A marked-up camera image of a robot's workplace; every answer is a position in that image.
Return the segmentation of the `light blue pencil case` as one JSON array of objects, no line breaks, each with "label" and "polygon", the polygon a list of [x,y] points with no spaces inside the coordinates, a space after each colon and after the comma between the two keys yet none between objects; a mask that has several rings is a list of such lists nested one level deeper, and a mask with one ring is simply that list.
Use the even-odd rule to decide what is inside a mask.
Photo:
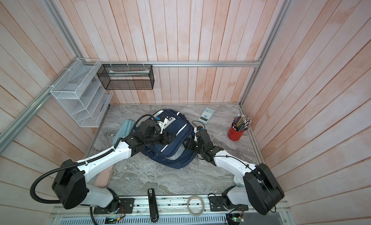
[{"label": "light blue pencil case", "polygon": [[129,135],[133,126],[134,126],[133,120],[130,119],[125,120],[122,126],[120,127],[119,131],[115,135],[112,145],[114,146],[120,138],[124,138],[127,135]]}]

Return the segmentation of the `navy blue student backpack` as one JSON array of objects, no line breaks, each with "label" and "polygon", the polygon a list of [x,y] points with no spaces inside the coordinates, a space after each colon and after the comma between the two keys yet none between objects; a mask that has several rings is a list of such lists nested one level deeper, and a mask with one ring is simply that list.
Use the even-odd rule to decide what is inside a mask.
[{"label": "navy blue student backpack", "polygon": [[176,138],[168,145],[155,144],[145,147],[142,154],[151,160],[173,169],[187,166],[196,157],[192,150],[194,128],[185,115],[172,109],[163,109],[154,114],[154,117],[168,119],[164,131],[175,135]]}]

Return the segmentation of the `light green calculator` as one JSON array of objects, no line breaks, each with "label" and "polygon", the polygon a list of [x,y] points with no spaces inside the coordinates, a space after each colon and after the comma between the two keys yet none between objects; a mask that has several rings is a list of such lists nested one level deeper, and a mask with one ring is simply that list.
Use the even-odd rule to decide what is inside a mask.
[{"label": "light green calculator", "polygon": [[215,110],[209,107],[206,107],[204,111],[201,113],[201,115],[198,118],[198,121],[203,124],[208,124],[212,116],[214,115]]}]

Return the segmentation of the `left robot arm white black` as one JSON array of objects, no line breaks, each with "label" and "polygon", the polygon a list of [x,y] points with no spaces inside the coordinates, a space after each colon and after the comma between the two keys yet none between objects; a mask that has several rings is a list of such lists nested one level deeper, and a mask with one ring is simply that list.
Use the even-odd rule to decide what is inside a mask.
[{"label": "left robot arm white black", "polygon": [[[142,152],[147,146],[168,145],[176,139],[175,133],[164,129],[167,118],[150,114],[147,117],[138,127],[134,126],[129,135],[119,138],[111,148],[77,162],[67,160],[59,168],[38,177],[30,187],[32,199],[44,204],[60,203],[67,210],[86,205],[105,208],[109,213],[117,212],[120,208],[119,196],[110,188],[89,187],[87,182],[110,166]],[[57,175],[52,189],[58,199],[43,199],[36,194],[36,186],[52,174]]]}]

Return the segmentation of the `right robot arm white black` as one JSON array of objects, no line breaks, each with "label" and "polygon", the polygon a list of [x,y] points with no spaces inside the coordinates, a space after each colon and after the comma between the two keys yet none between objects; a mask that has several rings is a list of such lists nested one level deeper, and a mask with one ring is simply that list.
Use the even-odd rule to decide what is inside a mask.
[{"label": "right robot arm white black", "polygon": [[227,201],[231,204],[249,204],[258,213],[266,215],[285,197],[283,189],[266,164],[247,163],[215,146],[204,128],[195,128],[193,133],[193,140],[185,147],[200,154],[206,162],[229,171],[243,181],[244,187],[235,186],[226,191]]}]

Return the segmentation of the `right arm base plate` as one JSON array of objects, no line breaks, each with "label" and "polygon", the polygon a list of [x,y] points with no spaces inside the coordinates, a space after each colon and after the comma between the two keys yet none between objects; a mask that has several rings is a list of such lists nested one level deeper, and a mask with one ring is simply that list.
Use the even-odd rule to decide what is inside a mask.
[{"label": "right arm base plate", "polygon": [[232,204],[227,197],[224,196],[216,196],[215,194],[209,194],[208,200],[210,203],[210,210],[211,211],[230,211],[233,209],[237,209],[240,211],[248,211],[249,207],[247,205],[234,205]]}]

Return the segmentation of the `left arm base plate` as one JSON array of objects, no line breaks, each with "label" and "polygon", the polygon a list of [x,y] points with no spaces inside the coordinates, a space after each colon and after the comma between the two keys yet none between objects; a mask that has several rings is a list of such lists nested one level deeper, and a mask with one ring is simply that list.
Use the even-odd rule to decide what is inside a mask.
[{"label": "left arm base plate", "polygon": [[94,214],[131,214],[134,208],[134,198],[120,198],[110,203],[106,208],[96,206]]}]

